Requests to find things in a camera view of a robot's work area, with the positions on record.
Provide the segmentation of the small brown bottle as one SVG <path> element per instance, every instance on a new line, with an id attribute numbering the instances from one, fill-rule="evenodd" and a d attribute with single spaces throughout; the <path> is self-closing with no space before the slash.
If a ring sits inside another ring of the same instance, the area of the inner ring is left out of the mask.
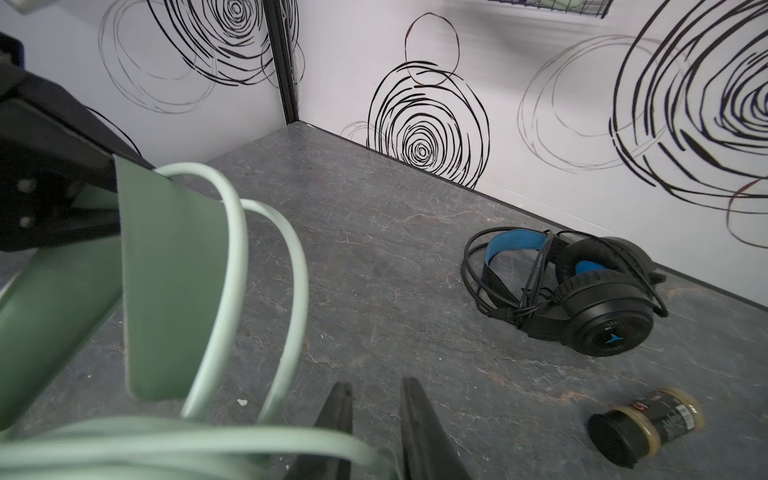
<path id="1" fill-rule="evenodd" d="M 690 394 L 664 387 L 590 416 L 587 432 L 611 463 L 632 469 L 639 461 L 656 455 L 664 445 L 704 426 L 703 411 Z"/>

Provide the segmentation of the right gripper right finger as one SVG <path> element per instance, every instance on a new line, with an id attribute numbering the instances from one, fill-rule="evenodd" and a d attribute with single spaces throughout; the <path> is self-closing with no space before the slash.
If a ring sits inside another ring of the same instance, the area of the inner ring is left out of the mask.
<path id="1" fill-rule="evenodd" d="M 416 378 L 402 380 L 399 413 L 405 479 L 471 479 Z"/>

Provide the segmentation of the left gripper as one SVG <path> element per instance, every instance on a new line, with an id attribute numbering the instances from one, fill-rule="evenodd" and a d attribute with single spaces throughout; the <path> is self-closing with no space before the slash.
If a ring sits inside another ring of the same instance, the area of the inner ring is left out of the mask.
<path id="1" fill-rule="evenodd" d="M 1 37 L 1 248 L 47 248 L 115 236 L 115 207 L 76 203 L 117 190 L 115 157 L 151 164 L 60 85 L 28 72 L 21 41 Z"/>

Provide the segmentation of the mint green headphones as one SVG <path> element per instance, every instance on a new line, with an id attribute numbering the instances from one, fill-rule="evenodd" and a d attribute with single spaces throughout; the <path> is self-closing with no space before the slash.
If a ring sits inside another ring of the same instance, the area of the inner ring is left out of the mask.
<path id="1" fill-rule="evenodd" d="M 143 168 L 114 159 L 117 190 L 86 188 L 79 206 L 115 207 L 115 236 L 33 248 L 1 291 L 1 475 L 5 479 L 263 479 L 270 458 L 321 447 L 313 428 L 278 424 L 302 350 L 309 278 L 302 244 L 272 207 L 241 198 L 200 163 Z M 226 369 L 248 274 L 246 216 L 279 231 L 292 269 L 288 333 L 254 425 L 205 419 Z M 179 400 L 178 418 L 111 417 L 17 439 L 19 418 L 115 310 L 123 313 L 129 392 Z M 396 460 L 352 434 L 333 453 L 397 479 Z"/>

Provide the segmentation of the black blue headphones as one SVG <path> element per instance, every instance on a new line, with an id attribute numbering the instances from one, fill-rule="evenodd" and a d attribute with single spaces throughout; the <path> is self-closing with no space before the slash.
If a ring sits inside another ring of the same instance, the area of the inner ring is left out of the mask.
<path id="1" fill-rule="evenodd" d="M 493 270 L 501 253 L 531 250 L 526 284 L 514 294 Z M 462 281 L 483 315 L 536 340 L 608 357 L 632 350 L 669 309 L 657 292 L 665 275 L 635 243 L 575 230 L 495 227 L 465 244 Z"/>

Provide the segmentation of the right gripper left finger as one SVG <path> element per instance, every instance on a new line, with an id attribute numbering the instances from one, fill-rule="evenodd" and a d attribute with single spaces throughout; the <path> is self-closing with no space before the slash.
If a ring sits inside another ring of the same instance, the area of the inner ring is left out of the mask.
<path id="1" fill-rule="evenodd" d="M 298 454 L 284 479 L 350 479 L 351 461 L 333 453 L 340 434 L 353 433 L 353 390 L 349 382 L 337 382 L 328 394 L 312 433 L 320 435 L 321 447 Z"/>

